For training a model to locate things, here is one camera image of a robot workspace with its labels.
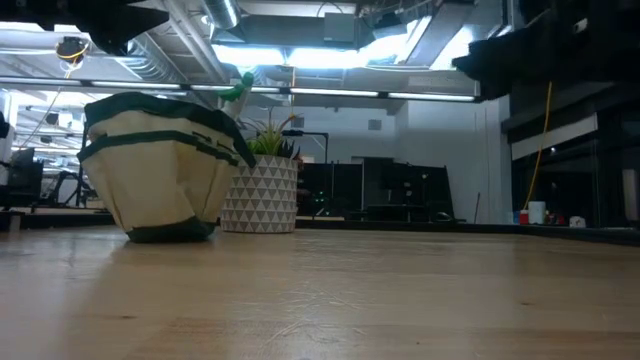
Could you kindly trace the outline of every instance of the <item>white wall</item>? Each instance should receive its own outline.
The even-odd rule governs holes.
[[[305,132],[329,133],[329,162],[350,163],[352,157],[392,158],[395,138],[395,117],[387,115],[384,109],[355,109],[296,107],[295,114],[305,118]],[[290,114],[288,107],[277,107],[272,118],[282,122]],[[248,106],[242,112],[243,118],[266,120],[268,112],[255,106]],[[370,119],[382,120],[382,130],[368,130]],[[324,145],[324,138],[316,137]],[[300,146],[301,154],[313,156],[316,162],[324,162],[324,150],[309,137],[294,138]]]
[[[500,122],[508,99],[482,104],[408,102],[397,114],[398,162],[446,166],[456,218],[505,223],[511,218],[511,161]]]

